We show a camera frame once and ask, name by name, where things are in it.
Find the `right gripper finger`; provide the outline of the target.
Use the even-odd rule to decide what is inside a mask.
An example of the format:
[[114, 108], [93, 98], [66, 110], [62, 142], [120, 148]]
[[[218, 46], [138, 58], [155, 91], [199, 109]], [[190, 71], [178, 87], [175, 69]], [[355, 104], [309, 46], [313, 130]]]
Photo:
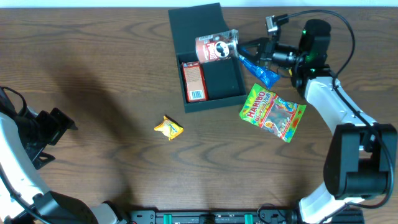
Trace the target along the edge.
[[256, 66], [264, 66], [264, 60], [262, 59], [262, 54], [260, 52], [257, 52], [256, 54], [250, 54], [247, 51], [242, 51], [239, 52], [239, 56], [247, 59]]
[[238, 49], [246, 49], [256, 47], [258, 50], [263, 50], [269, 42], [269, 38], [267, 37], [260, 37], [258, 39], [250, 40], [248, 42], [243, 42], [238, 44]]

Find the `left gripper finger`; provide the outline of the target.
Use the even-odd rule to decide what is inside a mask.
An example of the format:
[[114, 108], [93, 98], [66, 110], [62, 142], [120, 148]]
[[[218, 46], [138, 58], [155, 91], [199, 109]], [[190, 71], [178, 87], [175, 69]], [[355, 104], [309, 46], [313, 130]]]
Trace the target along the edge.
[[29, 146], [25, 150], [36, 170], [43, 168], [44, 166], [55, 160], [55, 157], [44, 152], [44, 149], [44, 147]]
[[67, 116], [64, 112], [62, 112], [58, 108], [54, 108], [51, 112], [50, 115], [55, 118], [56, 121], [56, 126], [55, 126], [55, 132], [51, 138], [50, 145], [54, 146], [60, 138], [65, 134], [65, 132], [70, 129], [70, 130], [78, 130], [74, 120], [72, 120], [69, 116]]

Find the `blue snack bar wrapper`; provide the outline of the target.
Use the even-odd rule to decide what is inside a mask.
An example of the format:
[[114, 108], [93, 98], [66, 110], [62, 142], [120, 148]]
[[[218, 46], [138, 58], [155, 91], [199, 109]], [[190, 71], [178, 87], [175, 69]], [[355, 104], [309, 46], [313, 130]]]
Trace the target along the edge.
[[272, 70], [255, 65], [247, 57], [241, 54], [239, 54], [238, 59], [252, 75], [265, 84], [267, 89], [271, 89], [274, 84], [279, 81], [280, 75]]

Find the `small red Pringles can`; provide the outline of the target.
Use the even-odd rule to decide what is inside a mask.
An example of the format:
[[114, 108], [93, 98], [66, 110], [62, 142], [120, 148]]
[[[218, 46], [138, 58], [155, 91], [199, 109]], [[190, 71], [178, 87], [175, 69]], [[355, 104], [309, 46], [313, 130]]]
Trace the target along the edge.
[[238, 56], [239, 32], [236, 29], [205, 35], [195, 39], [195, 50], [200, 63], [227, 60]]

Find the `dark green box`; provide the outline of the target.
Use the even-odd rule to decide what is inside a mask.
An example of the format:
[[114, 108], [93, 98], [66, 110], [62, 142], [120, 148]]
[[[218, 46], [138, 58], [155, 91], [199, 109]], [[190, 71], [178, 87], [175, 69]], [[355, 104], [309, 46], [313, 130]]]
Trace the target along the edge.
[[208, 94], [206, 101], [188, 102], [182, 64], [198, 60], [195, 39], [228, 31], [219, 3], [169, 10], [169, 22], [186, 113], [241, 105], [247, 98], [240, 62], [236, 58], [201, 65]]

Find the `red and white carton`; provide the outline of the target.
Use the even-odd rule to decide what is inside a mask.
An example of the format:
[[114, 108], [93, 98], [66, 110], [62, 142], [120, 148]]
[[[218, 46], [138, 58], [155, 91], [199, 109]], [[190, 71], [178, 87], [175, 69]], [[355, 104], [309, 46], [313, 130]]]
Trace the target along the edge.
[[208, 95], [205, 85], [205, 77], [199, 62], [182, 63], [182, 73], [185, 80], [187, 101], [207, 101]]

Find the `small orange yellow snack bag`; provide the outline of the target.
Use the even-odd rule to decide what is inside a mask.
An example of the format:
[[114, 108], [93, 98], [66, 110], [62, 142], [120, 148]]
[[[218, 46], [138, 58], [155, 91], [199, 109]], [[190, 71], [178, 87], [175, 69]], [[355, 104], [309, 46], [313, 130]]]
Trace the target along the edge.
[[182, 126], [173, 122], [167, 116], [163, 116], [163, 122], [154, 128], [155, 131], [161, 132], [168, 138], [169, 141], [175, 139], [178, 135], [182, 134], [184, 129]]

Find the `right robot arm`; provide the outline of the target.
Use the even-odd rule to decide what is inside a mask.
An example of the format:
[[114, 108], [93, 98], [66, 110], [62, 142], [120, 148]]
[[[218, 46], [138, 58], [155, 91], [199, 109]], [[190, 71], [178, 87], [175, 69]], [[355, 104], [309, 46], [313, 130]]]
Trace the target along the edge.
[[306, 22], [298, 46], [281, 44], [281, 27], [289, 15], [266, 17], [267, 37], [239, 44], [238, 52], [257, 68], [270, 65], [289, 69], [292, 86], [311, 104], [333, 137], [323, 183], [282, 214], [284, 223], [331, 223], [341, 218], [355, 221], [352, 207], [369, 208], [368, 200], [380, 197], [374, 208], [385, 205], [393, 192], [397, 131], [364, 113], [345, 93], [326, 63], [331, 26], [320, 19]]

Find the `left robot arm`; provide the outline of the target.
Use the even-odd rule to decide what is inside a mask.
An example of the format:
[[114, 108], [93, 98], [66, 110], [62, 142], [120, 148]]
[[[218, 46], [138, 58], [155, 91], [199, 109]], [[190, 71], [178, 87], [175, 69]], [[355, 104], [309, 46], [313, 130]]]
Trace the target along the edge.
[[58, 108], [36, 113], [23, 102], [16, 111], [1, 87], [1, 221], [3, 223], [129, 223], [129, 215], [110, 201], [95, 207], [56, 193], [39, 175], [54, 161], [44, 152], [75, 122]]

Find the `Haribo gummy worms bag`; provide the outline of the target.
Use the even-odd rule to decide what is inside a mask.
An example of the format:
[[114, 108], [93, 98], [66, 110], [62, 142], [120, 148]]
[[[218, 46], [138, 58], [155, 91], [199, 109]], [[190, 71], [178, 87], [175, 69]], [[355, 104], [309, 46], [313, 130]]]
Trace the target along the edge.
[[306, 106], [282, 99], [278, 94], [255, 84], [239, 116], [285, 142], [291, 142]]

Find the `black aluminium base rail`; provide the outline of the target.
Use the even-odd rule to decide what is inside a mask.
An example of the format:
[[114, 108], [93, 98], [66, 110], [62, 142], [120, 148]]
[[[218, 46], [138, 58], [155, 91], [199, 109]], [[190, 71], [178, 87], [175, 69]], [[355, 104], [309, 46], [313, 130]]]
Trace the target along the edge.
[[138, 210], [130, 213], [130, 224], [284, 224], [301, 223], [289, 210], [256, 211], [156, 212]]

